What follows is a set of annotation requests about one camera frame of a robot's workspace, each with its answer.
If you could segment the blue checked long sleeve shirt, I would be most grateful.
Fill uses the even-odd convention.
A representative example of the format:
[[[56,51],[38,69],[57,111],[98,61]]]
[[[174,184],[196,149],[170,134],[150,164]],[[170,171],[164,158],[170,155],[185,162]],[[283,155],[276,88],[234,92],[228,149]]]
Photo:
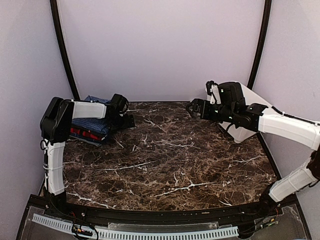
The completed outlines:
[[[88,95],[85,102],[108,104],[110,99],[98,98],[95,96]],[[74,118],[72,120],[73,126],[78,126],[79,128],[94,132],[100,135],[107,135],[109,132],[109,126],[105,118]]]

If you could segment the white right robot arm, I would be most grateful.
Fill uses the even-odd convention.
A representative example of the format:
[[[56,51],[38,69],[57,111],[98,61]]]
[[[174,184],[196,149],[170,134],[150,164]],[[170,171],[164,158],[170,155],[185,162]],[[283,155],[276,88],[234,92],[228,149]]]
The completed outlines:
[[[218,123],[242,143],[255,134],[266,140],[281,179],[269,185],[255,205],[266,217],[286,197],[320,180],[320,123],[277,109],[238,81],[208,81],[207,97],[186,106],[191,117]]]

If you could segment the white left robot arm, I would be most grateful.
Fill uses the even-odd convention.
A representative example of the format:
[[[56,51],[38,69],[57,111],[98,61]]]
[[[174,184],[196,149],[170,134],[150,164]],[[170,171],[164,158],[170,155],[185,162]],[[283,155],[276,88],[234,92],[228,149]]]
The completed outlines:
[[[129,101],[120,94],[110,100],[92,96],[86,100],[51,100],[40,122],[45,189],[50,195],[65,193],[63,156],[69,136],[102,143],[111,133],[133,128],[134,117],[127,114],[128,107]]]

